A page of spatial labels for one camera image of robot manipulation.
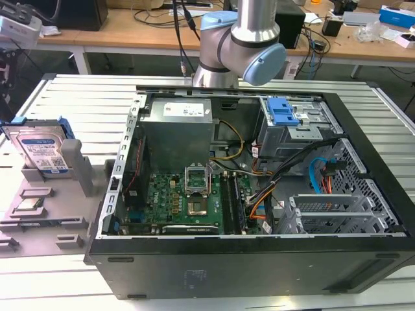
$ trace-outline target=blue cable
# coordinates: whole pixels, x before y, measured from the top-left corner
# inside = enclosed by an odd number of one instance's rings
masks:
[[[311,161],[311,163],[309,165],[309,176],[310,176],[311,185],[313,186],[314,191],[316,191],[317,194],[322,193],[320,191],[320,187],[318,186],[316,176],[314,174],[314,163],[319,161],[319,160],[323,161],[324,163],[328,162],[328,160],[323,158],[323,157],[316,157],[314,160]]]

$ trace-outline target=blue box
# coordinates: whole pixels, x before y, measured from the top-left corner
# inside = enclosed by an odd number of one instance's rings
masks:
[[[395,26],[410,28],[415,25],[415,12],[408,10],[391,10],[388,6],[383,5],[379,11],[381,17],[379,20],[382,23],[388,23]]]

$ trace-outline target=gray floor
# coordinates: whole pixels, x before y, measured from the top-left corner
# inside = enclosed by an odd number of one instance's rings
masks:
[[[129,55],[109,54],[112,68],[106,68],[106,59],[103,54],[88,54],[92,73],[95,75],[156,75],[156,76],[180,76],[180,68],[177,57],[158,56],[134,56],[135,67],[131,69],[132,58]],[[66,52],[44,52],[32,51],[30,57],[40,66],[44,73],[77,73],[77,70],[70,66],[69,54]],[[192,58],[193,66],[197,67],[197,58]],[[12,107],[17,111],[30,95],[42,73],[31,64],[25,61],[24,55],[20,58],[19,79],[16,87],[10,93],[12,95]],[[363,67],[359,78],[351,79],[350,73],[353,66],[350,65],[329,65],[324,64],[317,72],[315,80],[331,81],[371,81],[376,82],[382,90],[399,106],[405,107],[410,98],[415,94],[415,88],[411,83],[400,80],[394,76],[386,67]],[[415,81],[415,74],[403,75],[405,80]],[[307,74],[300,73],[297,79],[306,80]],[[415,119],[415,101],[408,109],[407,114]]]

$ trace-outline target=slotted aluminum table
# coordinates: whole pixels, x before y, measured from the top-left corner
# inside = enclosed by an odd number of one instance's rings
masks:
[[[82,141],[91,164],[115,158],[136,85],[190,85],[184,78],[153,76],[46,76],[18,115],[37,119],[67,118]],[[339,95],[397,180],[415,202],[415,125],[379,89],[364,82],[276,80],[265,86],[276,91],[333,92]],[[23,176],[22,160],[0,137],[0,215],[7,210]],[[95,267],[83,255],[0,259],[0,308],[37,309],[52,304],[66,310],[341,310],[415,309],[415,267],[406,267],[358,295],[244,297],[118,301]]]

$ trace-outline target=white box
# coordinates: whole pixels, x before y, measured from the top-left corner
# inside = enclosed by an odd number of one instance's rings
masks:
[[[413,49],[413,48],[415,48],[415,41],[410,41],[410,40],[408,40],[407,38],[405,38],[403,36],[409,36],[409,35],[408,34],[403,34],[403,35],[397,37],[395,39],[395,42],[397,44],[399,44],[400,46],[406,48],[406,49]]]

